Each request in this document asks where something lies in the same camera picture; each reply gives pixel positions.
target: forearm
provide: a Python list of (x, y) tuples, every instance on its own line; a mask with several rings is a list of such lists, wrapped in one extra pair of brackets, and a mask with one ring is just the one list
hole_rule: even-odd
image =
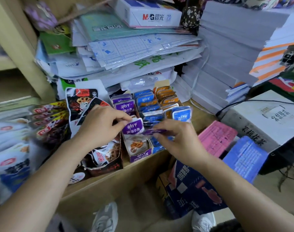
[(45, 231), (68, 182), (83, 158), (73, 142), (65, 142), (0, 207), (0, 231)]
[(222, 160), (206, 155), (198, 170), (222, 196), (245, 231), (294, 231), (294, 216), (278, 206)]

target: white sneaker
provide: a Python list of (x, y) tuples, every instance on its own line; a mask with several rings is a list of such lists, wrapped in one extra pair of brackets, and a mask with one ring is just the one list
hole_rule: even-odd
[(114, 232), (118, 223), (117, 204), (111, 202), (101, 208), (93, 220), (91, 232)]
[(213, 213), (199, 215), (196, 211), (192, 214), (193, 232), (209, 232), (212, 227), (216, 226), (215, 216)]

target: pink card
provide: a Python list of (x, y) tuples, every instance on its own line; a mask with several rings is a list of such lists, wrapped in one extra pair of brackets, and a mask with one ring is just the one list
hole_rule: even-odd
[(219, 121), (214, 121), (198, 137), (204, 148), (211, 155), (219, 158), (236, 135), (237, 130)]

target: person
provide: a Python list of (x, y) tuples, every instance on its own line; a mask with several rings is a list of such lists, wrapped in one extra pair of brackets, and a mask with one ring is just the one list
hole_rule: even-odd
[[(87, 152), (111, 141), (130, 120), (122, 111), (95, 106), (77, 134), (0, 206), (0, 231), (45, 231), (78, 163)], [(174, 141), (161, 134), (155, 137), (176, 159), (199, 171), (215, 187), (244, 231), (294, 232), (294, 216), (208, 154), (192, 124), (164, 120), (155, 128), (175, 134)]]

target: pile of paper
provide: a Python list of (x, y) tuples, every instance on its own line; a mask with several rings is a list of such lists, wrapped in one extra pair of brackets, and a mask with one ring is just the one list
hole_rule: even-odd
[(55, 80), (61, 99), (76, 81), (101, 79), (107, 88), (198, 58), (204, 49), (188, 30), (129, 28), (109, 9), (56, 30), (41, 33), (36, 62)]
[(183, 67), (183, 79), (192, 87), (199, 74), (193, 99), (210, 112), (242, 101), (249, 87), (285, 70), (280, 60), (294, 44), (294, 9), (256, 11), (208, 1), (200, 23), (209, 49)]

